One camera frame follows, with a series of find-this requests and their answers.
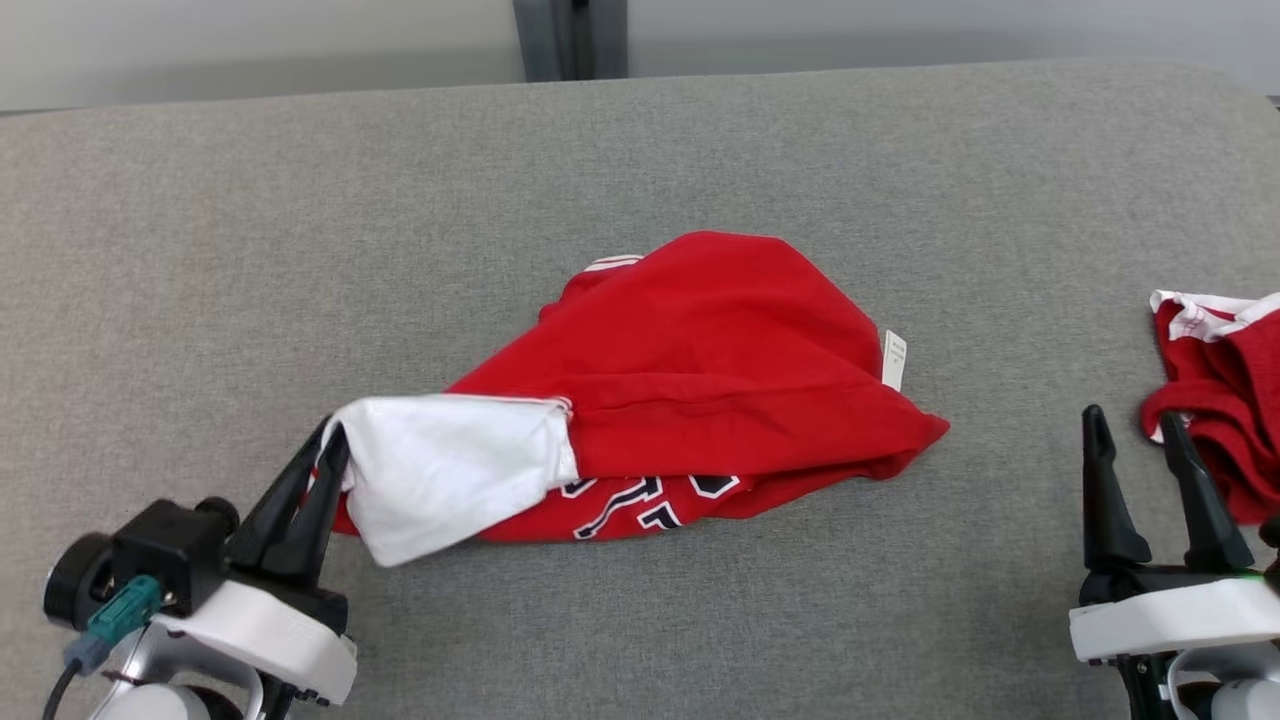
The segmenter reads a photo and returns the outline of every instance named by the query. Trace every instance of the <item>white care label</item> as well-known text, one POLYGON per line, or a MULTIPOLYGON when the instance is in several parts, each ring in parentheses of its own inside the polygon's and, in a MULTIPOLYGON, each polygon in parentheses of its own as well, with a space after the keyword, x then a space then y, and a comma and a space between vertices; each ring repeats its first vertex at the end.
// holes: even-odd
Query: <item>white care label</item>
POLYGON ((902 366, 906 365, 906 341, 884 331, 884 370, 881 382, 902 392, 902 366))

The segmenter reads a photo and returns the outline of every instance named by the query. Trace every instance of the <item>gray fabric surface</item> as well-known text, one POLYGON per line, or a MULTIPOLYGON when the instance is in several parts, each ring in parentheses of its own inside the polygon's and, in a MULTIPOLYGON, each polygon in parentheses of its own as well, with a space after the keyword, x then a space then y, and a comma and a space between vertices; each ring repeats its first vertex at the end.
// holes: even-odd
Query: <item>gray fabric surface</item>
MULTIPOLYGON (((1280 282, 1280 118, 1224 76, 1037 63, 453 88, 0 120, 0 696, 69 634, 45 573, 156 496, 247 506, 316 420, 434 391, 573 272, 696 228, 785 237, 906 338, 954 424, 886 484, 603 544, 380 570, 332 543, 361 666, 302 717, 1123 717, 1076 664, 1079 413, 1135 427, 1155 287, 1280 282)), ((84 716, 102 680, 73 687, 84 716)))

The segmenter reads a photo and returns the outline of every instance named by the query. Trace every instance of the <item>black cable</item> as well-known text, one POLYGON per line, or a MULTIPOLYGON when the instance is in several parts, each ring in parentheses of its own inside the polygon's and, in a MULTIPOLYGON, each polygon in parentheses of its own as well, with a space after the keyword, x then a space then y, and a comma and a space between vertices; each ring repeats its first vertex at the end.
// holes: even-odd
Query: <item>black cable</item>
POLYGON ((79 673, 79 667, 81 662, 78 659, 67 664, 67 669, 59 675, 58 682, 54 683, 54 689, 49 693, 49 702, 45 703, 45 714, 41 716, 44 720, 54 720, 58 716, 58 706, 63 702, 67 685, 72 684, 72 678, 76 676, 76 673, 79 673))

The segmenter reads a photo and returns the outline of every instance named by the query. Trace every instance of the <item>teal connector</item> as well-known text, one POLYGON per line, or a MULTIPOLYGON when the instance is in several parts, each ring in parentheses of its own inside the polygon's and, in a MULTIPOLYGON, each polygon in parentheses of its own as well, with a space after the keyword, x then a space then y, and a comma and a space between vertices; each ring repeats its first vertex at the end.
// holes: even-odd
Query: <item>teal connector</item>
POLYGON ((91 675, 106 662, 125 635, 147 624, 164 605, 164 589, 150 575, 129 580, 88 619, 88 629, 63 650, 63 662, 79 664, 81 675, 91 675))

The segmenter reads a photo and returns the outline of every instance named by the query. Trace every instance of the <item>folded red fabric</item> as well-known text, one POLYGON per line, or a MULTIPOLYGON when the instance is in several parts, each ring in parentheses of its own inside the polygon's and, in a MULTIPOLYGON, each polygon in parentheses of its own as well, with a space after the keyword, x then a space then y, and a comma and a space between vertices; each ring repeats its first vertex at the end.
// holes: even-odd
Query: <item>folded red fabric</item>
POLYGON ((1160 442, 1160 415, 1180 411, 1236 520, 1280 512, 1280 293, 1262 300, 1157 291, 1151 297, 1169 383, 1142 405, 1160 442))
MULTIPOLYGON (((881 382, 876 325, 772 237, 598 260, 449 392, 571 404, 579 482, 481 533, 608 539, 891 478, 947 430, 881 382)), ((344 512, 337 529, 353 532, 344 512)))

